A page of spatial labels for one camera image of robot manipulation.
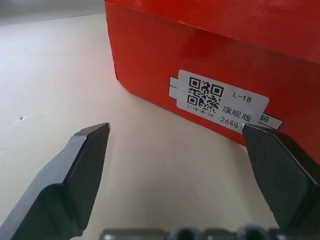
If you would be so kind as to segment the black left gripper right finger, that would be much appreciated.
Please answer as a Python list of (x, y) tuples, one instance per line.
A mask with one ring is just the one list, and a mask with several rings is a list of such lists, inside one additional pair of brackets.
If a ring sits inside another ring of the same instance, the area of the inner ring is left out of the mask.
[(320, 230), (320, 165), (291, 137), (271, 128), (241, 128), (258, 187), (278, 226)]

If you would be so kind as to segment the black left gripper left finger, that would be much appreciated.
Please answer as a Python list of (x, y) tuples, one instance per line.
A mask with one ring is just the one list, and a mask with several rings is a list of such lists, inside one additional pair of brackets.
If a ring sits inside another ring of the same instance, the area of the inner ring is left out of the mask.
[(88, 226), (100, 187), (109, 123), (83, 128), (36, 175), (0, 226), (0, 240), (70, 240)]

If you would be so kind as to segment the red cardboard box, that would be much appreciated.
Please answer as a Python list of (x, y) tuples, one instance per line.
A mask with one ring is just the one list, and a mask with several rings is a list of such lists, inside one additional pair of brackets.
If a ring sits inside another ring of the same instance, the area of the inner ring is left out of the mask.
[(320, 164), (320, 0), (104, 0), (115, 76), (130, 93), (240, 144), (179, 109), (185, 70), (269, 98), (270, 120)]

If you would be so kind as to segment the white QR code label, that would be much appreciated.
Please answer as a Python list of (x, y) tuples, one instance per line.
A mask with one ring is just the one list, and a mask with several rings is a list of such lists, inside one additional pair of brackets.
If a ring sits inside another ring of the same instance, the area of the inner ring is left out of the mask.
[(169, 78), (168, 95), (179, 109), (238, 133), (247, 124), (274, 130), (283, 124), (265, 113), (268, 97), (182, 69)]

